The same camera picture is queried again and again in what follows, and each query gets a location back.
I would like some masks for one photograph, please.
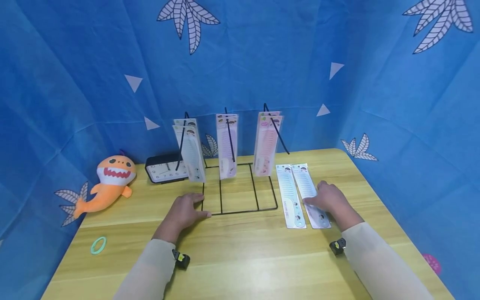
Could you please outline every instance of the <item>hand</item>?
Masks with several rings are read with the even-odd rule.
[[[321,181],[317,184],[317,195],[305,198],[303,202],[325,210],[333,215],[340,231],[345,231],[364,222],[362,217],[348,203],[347,198],[334,184]]]
[[[317,184],[318,193],[315,197],[305,198],[303,202],[333,213],[337,208],[350,206],[345,195],[334,184],[322,180]]]
[[[202,194],[194,193],[177,197],[167,216],[155,231],[152,239],[165,240],[175,244],[182,230],[190,227],[198,220],[210,218],[212,213],[197,211],[193,206],[203,199],[204,196]]]

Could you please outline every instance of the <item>wooden table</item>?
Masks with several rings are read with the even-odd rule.
[[[217,159],[207,160],[216,165]],[[240,163],[251,156],[239,157]],[[398,223],[390,215],[350,158],[337,149],[277,154],[277,164],[308,163],[312,179],[337,185],[352,206],[408,263],[435,299],[452,299]],[[43,300],[111,299],[173,200],[202,185],[187,180],[153,185],[144,166],[137,166],[133,196],[86,216],[67,250]],[[207,169],[204,209],[218,212],[218,169]],[[260,208],[275,205],[268,178],[254,178]],[[214,216],[185,232],[178,249],[190,255],[187,271],[176,270],[165,299],[369,299],[345,257],[336,258],[328,244],[340,238],[332,229],[287,229],[276,174],[272,175],[279,208]],[[223,211],[255,209],[248,166],[222,181]],[[90,246],[108,241],[99,255]]]

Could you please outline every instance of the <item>white triangle pattern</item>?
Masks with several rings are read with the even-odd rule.
[[[145,118],[145,126],[147,127],[147,130],[152,130],[152,129],[160,127],[158,124],[151,121],[149,118],[147,118],[147,117],[144,117],[144,118]]]
[[[135,76],[130,76],[130,75],[125,75],[125,78],[128,81],[128,84],[132,88],[133,92],[135,93],[138,89],[138,86],[140,85],[140,82],[142,82],[143,78],[140,77],[135,77]]]
[[[317,117],[328,115],[329,113],[330,113],[330,110],[325,106],[325,104],[322,104],[322,106],[320,107],[320,110],[317,113]]]
[[[332,62],[332,64],[330,65],[330,79],[332,79],[333,76],[335,76],[335,74],[336,74],[343,66],[345,66],[345,65],[344,65],[344,64],[341,64],[341,63]]]

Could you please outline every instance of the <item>black alarm clock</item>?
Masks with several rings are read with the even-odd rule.
[[[145,162],[145,171],[153,183],[169,183],[188,178],[187,168],[178,153],[149,157]]]

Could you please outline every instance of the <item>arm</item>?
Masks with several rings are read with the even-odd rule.
[[[207,211],[194,209],[194,203],[203,199],[202,194],[186,194],[174,201],[142,255],[123,280],[114,300],[163,299],[165,286],[175,267],[172,250],[175,249],[181,231],[199,219],[212,216]]]
[[[317,188],[317,196],[304,201],[333,215],[347,241],[345,255],[372,299],[433,299],[409,266],[365,223],[335,185],[322,181]]]

